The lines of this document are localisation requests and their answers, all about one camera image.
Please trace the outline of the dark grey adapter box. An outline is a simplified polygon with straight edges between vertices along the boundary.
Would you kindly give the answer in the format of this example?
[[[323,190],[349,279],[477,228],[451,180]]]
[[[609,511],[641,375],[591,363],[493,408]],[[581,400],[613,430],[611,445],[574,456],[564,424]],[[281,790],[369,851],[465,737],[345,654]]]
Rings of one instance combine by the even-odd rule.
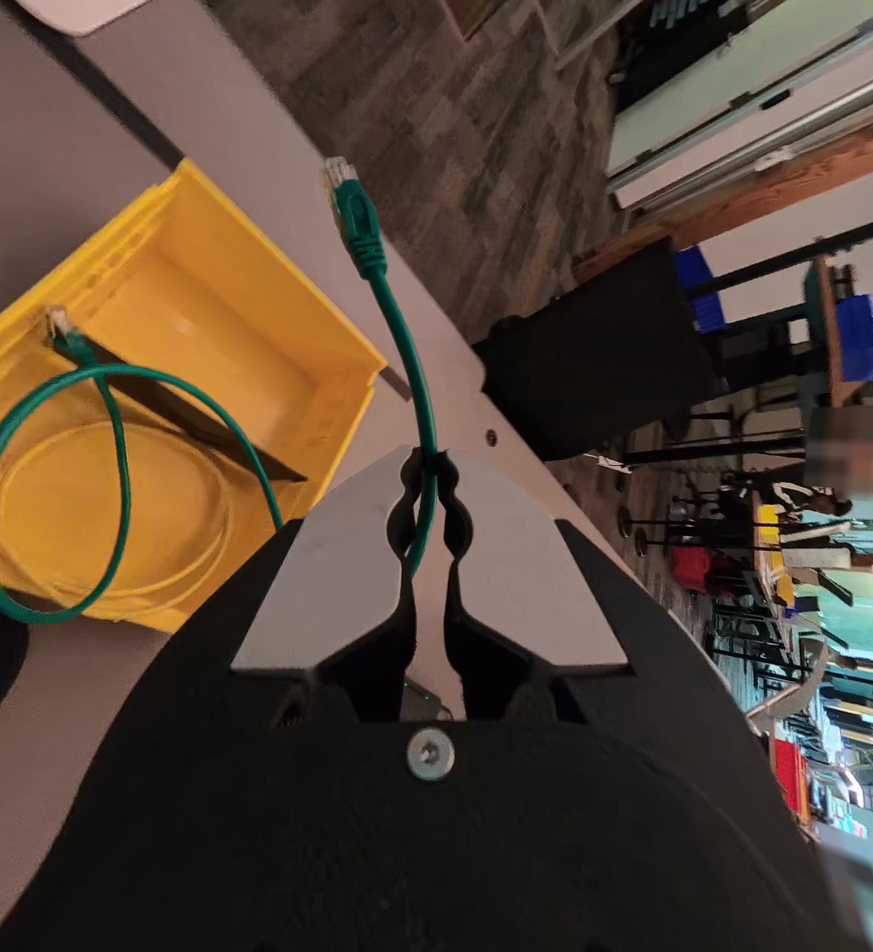
[[[402,692],[399,720],[431,722],[454,720],[451,709],[435,692],[406,676]]]

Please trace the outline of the black stanchion post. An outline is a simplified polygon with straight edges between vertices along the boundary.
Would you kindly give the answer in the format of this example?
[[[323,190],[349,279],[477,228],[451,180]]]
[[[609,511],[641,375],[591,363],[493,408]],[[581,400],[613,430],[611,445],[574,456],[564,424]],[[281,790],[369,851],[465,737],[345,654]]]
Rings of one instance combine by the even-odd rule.
[[[621,506],[617,510],[616,522],[622,534],[631,533],[636,527],[660,528],[670,534],[701,534],[704,532],[744,532],[751,530],[753,522],[746,519],[722,518],[681,518],[681,519],[641,519],[635,518],[631,511]]]
[[[658,539],[648,537],[643,529],[633,535],[635,551],[645,557],[651,547],[659,547],[668,553],[676,549],[704,549],[717,555],[732,551],[742,551],[751,547],[752,535],[747,532],[723,533],[703,532],[701,534],[668,533]]]

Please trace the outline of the brown wooden post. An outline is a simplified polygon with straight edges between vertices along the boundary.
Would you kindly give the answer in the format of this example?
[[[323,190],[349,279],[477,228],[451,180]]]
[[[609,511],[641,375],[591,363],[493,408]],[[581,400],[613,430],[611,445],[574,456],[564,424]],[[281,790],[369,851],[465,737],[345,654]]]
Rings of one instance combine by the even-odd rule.
[[[676,204],[575,255],[580,285],[643,248],[671,238],[685,249],[873,173],[873,122],[761,173]]]

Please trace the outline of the black office chair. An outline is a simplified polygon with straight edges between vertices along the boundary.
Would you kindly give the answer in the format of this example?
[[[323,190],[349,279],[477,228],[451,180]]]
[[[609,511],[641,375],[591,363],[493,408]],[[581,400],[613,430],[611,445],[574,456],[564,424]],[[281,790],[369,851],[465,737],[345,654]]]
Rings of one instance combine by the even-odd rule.
[[[662,239],[472,345],[482,391],[543,462],[595,450],[723,393]]]

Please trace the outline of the white board stand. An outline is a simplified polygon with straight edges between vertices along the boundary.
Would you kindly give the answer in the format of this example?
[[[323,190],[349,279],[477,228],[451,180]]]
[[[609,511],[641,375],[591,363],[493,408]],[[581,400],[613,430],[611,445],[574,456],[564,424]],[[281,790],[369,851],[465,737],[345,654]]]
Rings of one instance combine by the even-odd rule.
[[[149,1],[14,1],[40,24],[70,38],[86,37]]]

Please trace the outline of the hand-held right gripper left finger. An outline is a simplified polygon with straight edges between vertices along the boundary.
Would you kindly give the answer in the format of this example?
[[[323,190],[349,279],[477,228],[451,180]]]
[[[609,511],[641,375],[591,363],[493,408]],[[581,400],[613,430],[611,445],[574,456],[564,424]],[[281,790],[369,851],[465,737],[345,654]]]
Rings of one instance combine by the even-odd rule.
[[[397,720],[416,649],[407,551],[422,454],[399,446],[342,482],[292,533],[233,661],[242,676],[331,685],[360,720]]]

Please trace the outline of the yellow plastic bin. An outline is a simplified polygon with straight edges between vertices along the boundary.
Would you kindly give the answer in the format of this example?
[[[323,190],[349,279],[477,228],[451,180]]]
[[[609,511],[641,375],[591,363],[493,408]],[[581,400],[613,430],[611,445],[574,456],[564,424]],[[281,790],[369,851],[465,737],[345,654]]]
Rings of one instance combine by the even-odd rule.
[[[127,364],[180,378],[240,425],[284,523],[328,490],[385,358],[192,163],[148,188],[0,313],[0,422],[71,369],[49,338],[63,311]],[[193,444],[114,387],[131,519],[109,589],[85,614],[176,631],[275,533],[256,474]],[[120,484],[94,382],[33,411],[0,456],[0,589],[72,607],[113,553]]]

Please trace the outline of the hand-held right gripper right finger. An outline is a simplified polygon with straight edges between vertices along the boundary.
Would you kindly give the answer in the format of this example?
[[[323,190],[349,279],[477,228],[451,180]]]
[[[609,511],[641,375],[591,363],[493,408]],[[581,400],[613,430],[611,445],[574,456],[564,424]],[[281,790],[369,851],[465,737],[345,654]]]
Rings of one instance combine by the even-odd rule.
[[[455,450],[437,458],[452,556],[444,645],[467,720],[501,720],[521,687],[629,667],[561,522],[524,487]]]

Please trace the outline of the black bin divider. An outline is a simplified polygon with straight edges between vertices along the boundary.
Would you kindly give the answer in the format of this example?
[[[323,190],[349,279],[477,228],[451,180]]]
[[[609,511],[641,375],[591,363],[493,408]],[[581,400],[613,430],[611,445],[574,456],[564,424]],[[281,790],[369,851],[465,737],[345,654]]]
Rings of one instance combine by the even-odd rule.
[[[49,338],[57,353],[76,367],[126,365],[113,352],[81,334],[67,336],[61,331],[51,330]],[[212,449],[242,469],[254,472],[251,460],[237,435],[208,408],[194,406],[166,384],[151,378],[109,375],[105,382],[177,429],[193,444]]]

